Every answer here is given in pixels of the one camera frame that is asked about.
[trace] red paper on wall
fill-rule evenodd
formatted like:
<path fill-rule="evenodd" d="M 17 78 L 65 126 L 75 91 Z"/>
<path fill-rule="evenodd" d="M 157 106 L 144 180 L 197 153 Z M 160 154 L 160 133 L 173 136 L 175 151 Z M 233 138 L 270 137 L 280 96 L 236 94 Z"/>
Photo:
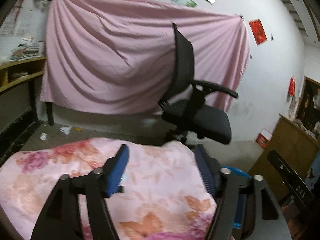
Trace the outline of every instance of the red paper on wall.
<path fill-rule="evenodd" d="M 249 25 L 257 45 L 268 40 L 260 19 L 249 22 Z"/>

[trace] metal bolt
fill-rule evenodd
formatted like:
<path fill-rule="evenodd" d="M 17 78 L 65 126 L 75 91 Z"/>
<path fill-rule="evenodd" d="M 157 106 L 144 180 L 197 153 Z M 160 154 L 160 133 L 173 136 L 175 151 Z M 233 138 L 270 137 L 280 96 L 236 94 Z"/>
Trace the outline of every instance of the metal bolt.
<path fill-rule="evenodd" d="M 103 172 L 103 168 L 96 168 L 93 170 L 94 174 L 101 174 Z"/>
<path fill-rule="evenodd" d="M 69 178 L 69 174 L 62 174 L 62 176 L 60 177 L 60 179 L 68 179 Z"/>
<path fill-rule="evenodd" d="M 231 170 L 228 169 L 228 168 L 222 168 L 220 171 L 221 171 L 221 173 L 223 173 L 223 174 L 231 174 Z"/>
<path fill-rule="evenodd" d="M 258 181 L 262 181 L 263 180 L 263 177 L 261 175 L 258 175 L 258 174 L 254 175 L 253 177 L 254 177 L 255 180 L 258 180 Z"/>

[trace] pink cloth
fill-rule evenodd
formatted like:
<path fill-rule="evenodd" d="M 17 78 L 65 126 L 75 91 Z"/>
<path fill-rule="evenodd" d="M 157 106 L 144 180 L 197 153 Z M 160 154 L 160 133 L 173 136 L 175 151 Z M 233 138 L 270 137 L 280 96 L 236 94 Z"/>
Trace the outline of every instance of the pink cloth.
<path fill-rule="evenodd" d="M 193 152 L 177 141 L 161 147 L 93 138 L 36 152 L 18 152 L 0 168 L 0 205 L 30 240 L 41 209 L 59 177 L 88 174 L 122 144 L 130 151 L 121 185 L 106 199 L 121 240 L 203 240 L 216 203 L 205 190 Z M 84 195 L 79 196 L 83 233 L 92 240 Z"/>
<path fill-rule="evenodd" d="M 53 0 L 41 100 L 101 114 L 156 110 L 174 68 L 171 22 L 194 46 L 195 78 L 235 90 L 250 54 L 240 16 L 148 0 Z M 207 98 L 223 110 L 230 103 Z"/>

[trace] chair backrest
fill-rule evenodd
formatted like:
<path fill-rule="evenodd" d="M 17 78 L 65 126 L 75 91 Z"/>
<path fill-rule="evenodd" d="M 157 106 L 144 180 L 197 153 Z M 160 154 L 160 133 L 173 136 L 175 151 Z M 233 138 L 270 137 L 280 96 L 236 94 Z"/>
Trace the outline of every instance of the chair backrest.
<path fill-rule="evenodd" d="M 175 23 L 172 23 L 175 37 L 175 67 L 171 83 L 167 92 L 159 100 L 161 105 L 171 97 L 183 92 L 190 85 L 190 81 L 194 79 L 195 57 L 193 46 L 177 29 Z"/>

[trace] floral fabric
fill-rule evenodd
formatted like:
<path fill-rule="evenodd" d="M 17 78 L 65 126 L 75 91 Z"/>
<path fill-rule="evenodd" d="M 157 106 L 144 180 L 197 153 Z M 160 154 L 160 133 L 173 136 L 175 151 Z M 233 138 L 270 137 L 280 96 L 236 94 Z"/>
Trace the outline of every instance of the floral fabric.
<path fill-rule="evenodd" d="M 216 203 L 204 188 L 194 154 L 177 141 L 162 147 L 93 138 L 53 149 L 18 152 L 0 168 L 0 204 L 25 240 L 59 177 L 85 175 L 130 149 L 121 185 L 106 199 L 120 239 L 204 239 Z M 85 195 L 79 196 L 84 237 L 92 239 Z"/>

